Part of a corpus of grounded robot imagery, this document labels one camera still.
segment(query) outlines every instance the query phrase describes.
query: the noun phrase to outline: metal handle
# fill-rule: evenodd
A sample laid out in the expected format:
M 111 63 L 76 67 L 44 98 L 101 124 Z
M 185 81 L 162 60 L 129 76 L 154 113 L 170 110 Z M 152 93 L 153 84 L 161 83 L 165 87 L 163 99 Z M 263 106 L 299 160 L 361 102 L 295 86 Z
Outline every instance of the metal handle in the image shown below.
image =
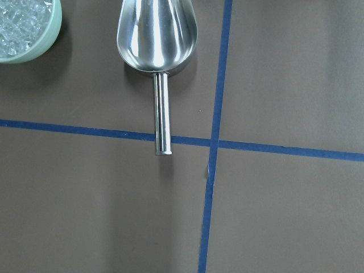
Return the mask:
M 171 155 L 171 132 L 169 129 L 168 74 L 154 74 L 154 112 L 156 155 Z

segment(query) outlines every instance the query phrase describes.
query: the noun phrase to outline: stainless steel scoop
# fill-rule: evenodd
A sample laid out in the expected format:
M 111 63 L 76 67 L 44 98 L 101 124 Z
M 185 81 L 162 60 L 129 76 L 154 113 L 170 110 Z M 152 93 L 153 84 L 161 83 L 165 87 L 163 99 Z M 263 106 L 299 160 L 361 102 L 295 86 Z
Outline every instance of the stainless steel scoop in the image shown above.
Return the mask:
M 157 155 L 170 155 L 168 77 L 183 69 L 197 42 L 191 0 L 123 0 L 117 46 L 124 61 L 152 76 Z

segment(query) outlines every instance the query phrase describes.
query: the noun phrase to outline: crushed ice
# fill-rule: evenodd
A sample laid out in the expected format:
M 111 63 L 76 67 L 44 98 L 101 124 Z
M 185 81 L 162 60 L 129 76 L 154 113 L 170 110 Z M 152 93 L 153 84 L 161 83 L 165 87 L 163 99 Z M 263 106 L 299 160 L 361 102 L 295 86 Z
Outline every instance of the crushed ice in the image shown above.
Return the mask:
M 44 0 L 0 0 L 0 58 L 23 53 L 40 38 L 52 14 Z

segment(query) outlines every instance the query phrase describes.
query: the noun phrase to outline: bowl rim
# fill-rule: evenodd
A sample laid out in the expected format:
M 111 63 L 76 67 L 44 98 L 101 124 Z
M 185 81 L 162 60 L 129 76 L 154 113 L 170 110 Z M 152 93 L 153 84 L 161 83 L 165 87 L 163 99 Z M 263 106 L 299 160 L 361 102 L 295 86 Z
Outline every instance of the bowl rim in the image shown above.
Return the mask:
M 15 55 L 15 56 L 10 57 L 10 58 L 0 58 L 0 63 L 8 63 L 8 62 L 20 59 L 23 56 L 25 56 L 25 55 L 29 54 L 30 52 L 34 51 L 34 48 L 36 48 L 41 43 L 41 41 L 44 39 L 44 37 L 47 35 L 47 32 L 51 28 L 51 23 L 52 23 L 52 21 L 53 21 L 53 19 L 55 17 L 55 10 L 56 10 L 56 6 L 57 6 L 57 1 L 58 0 L 52 0 L 51 16 L 50 16 L 50 18 L 48 20 L 48 24 L 47 24 L 46 28 L 44 29 L 42 35 L 37 39 L 37 41 L 28 50 L 25 50 L 24 52 L 22 52 L 22 53 L 20 53 L 18 55 Z

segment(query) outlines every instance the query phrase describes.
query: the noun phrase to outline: painter's tape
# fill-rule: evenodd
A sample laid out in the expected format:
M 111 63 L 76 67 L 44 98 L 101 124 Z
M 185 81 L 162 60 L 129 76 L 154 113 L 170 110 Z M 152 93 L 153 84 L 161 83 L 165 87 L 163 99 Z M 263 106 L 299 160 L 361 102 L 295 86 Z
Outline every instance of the painter's tape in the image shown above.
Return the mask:
M 274 154 L 283 154 L 283 155 L 309 156 L 312 158 L 328 158 L 328 159 L 340 159 L 340 160 L 364 162 L 364 154 L 355 152 L 328 151 L 328 150 L 319 150 L 310 148 L 234 142 L 226 140 L 219 141 L 219 148 L 254 151 L 254 152 L 270 152 Z
M 209 175 L 206 182 L 205 206 L 204 206 L 204 215 L 202 218 L 202 233 L 201 233 L 200 257 L 198 261 L 198 273 L 206 273 L 217 152 L 218 152 L 218 143 L 220 136 L 222 101 L 224 97 L 224 88 L 225 88 L 226 62 L 228 59 L 232 5 L 233 5 L 233 0 L 225 0 L 224 17 L 222 20 L 220 56 L 219 56 L 217 80 L 216 80 L 214 113 L 212 120 L 210 155 L 208 164 Z
M 78 135 L 94 135 L 97 137 L 107 137 L 107 138 L 123 138 L 123 139 L 135 139 L 143 141 L 155 140 L 155 135 L 148 133 L 97 129 L 97 128 L 87 128 L 87 127 L 37 123 L 37 122 L 27 122 L 27 121 L 9 121 L 6 119 L 0 119 L 0 127 L 49 131 L 49 132 L 78 134 Z M 172 143 L 209 147 L 210 139 L 189 138 L 186 136 L 172 136 Z

